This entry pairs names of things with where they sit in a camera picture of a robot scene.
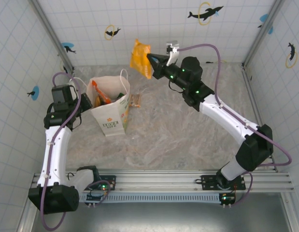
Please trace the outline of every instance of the yellow ring sticker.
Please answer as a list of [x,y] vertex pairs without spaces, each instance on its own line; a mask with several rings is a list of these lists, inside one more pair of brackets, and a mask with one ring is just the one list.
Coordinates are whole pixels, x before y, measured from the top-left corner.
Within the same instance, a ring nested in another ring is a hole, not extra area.
[[[205,2],[203,2],[203,3],[199,6],[199,12],[201,11],[201,7],[202,7],[203,5],[205,5],[205,4],[207,4],[208,6],[211,6],[208,2],[205,1]],[[200,21],[200,19],[199,19],[199,12],[198,12],[198,20],[199,20],[199,24],[200,24],[201,26],[205,26],[205,25],[209,24],[209,23],[211,22],[212,17],[210,16],[209,21],[208,21],[207,23],[202,23],[202,22]]]
[[[106,38],[106,31],[107,31],[107,29],[110,28],[110,27],[113,28],[113,33],[112,33],[111,38],[108,39],[108,38]],[[104,32],[104,38],[105,38],[106,40],[111,40],[111,39],[114,37],[114,33],[115,33],[115,26],[114,26],[113,24],[108,25],[107,28],[105,29],[105,32]]]
[[286,67],[287,69],[291,69],[291,68],[293,68],[293,66],[294,66],[294,65],[296,64],[296,62],[298,61],[298,58],[299,58],[298,53],[297,53],[297,52],[294,52],[294,54],[296,55],[296,58],[295,58],[294,64],[292,64],[291,66],[288,66],[288,60],[289,60],[291,54],[289,54],[289,55],[286,57],[286,59],[285,59],[285,67]]

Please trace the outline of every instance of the gray floor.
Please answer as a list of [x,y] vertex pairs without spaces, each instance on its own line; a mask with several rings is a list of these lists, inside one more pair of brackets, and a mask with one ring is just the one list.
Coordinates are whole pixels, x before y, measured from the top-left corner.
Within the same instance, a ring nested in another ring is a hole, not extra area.
[[[62,214],[46,215],[48,226]],[[46,231],[36,217],[33,232]],[[117,203],[68,212],[57,232],[288,232],[279,194],[251,194],[231,209],[210,203]]]
[[[141,94],[141,108],[130,108],[126,135],[105,137],[91,113],[75,129],[67,168],[96,165],[116,169],[219,169],[239,145],[217,123],[187,106],[171,91],[168,80],[147,80],[128,66],[78,67],[75,76],[88,83],[94,76],[119,75],[126,68],[132,94]],[[217,64],[203,64],[202,81],[214,88]],[[255,122],[240,64],[222,64],[219,97]]]

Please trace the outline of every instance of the chip bag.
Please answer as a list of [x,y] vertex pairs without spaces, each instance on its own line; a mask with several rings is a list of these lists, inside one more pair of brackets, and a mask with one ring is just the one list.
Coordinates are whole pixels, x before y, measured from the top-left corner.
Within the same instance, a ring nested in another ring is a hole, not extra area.
[[150,53],[150,45],[142,44],[138,39],[135,39],[130,67],[139,71],[147,79],[151,79],[151,66],[147,59],[148,53]]

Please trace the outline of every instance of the printed logo on bag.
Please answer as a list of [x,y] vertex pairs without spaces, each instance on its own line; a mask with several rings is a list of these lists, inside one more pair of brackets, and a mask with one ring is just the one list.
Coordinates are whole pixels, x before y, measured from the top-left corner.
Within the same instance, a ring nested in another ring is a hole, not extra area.
[[117,124],[118,124],[118,121],[115,121],[115,122],[105,123],[105,124],[103,124],[103,126],[107,127],[107,128],[113,128],[113,127],[116,127]]

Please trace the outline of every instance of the small package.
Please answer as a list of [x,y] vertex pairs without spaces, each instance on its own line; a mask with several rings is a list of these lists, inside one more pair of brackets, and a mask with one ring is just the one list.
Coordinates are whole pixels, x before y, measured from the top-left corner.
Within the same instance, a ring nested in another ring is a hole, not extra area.
[[129,106],[138,107],[141,106],[141,95],[140,94],[130,94],[130,104]]

